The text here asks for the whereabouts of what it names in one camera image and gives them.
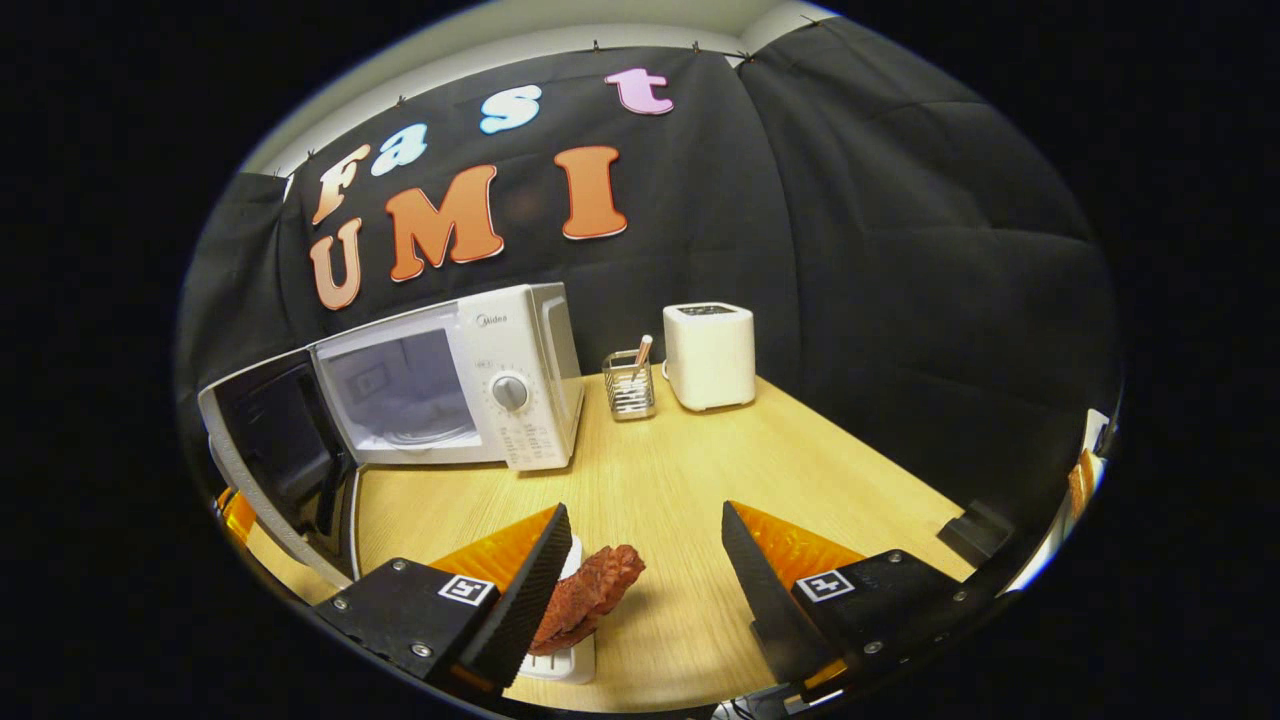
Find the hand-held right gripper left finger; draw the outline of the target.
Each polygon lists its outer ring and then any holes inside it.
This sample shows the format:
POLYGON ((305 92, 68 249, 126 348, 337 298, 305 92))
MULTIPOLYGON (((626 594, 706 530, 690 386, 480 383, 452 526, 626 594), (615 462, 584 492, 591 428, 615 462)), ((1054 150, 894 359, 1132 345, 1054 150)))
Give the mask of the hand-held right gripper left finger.
POLYGON ((563 503, 447 559, 392 559, 312 606, 384 664, 462 698, 499 696, 524 662, 571 548, 563 503))

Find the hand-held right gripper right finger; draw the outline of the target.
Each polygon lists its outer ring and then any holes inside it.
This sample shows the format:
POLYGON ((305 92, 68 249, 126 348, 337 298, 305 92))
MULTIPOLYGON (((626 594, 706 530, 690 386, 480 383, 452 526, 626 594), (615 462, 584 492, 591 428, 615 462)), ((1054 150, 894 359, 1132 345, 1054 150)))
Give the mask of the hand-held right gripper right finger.
POLYGON ((719 538, 774 683, 813 705, 878 691, 974 629, 1011 527, 972 503, 905 543, 855 546, 727 501, 719 538))

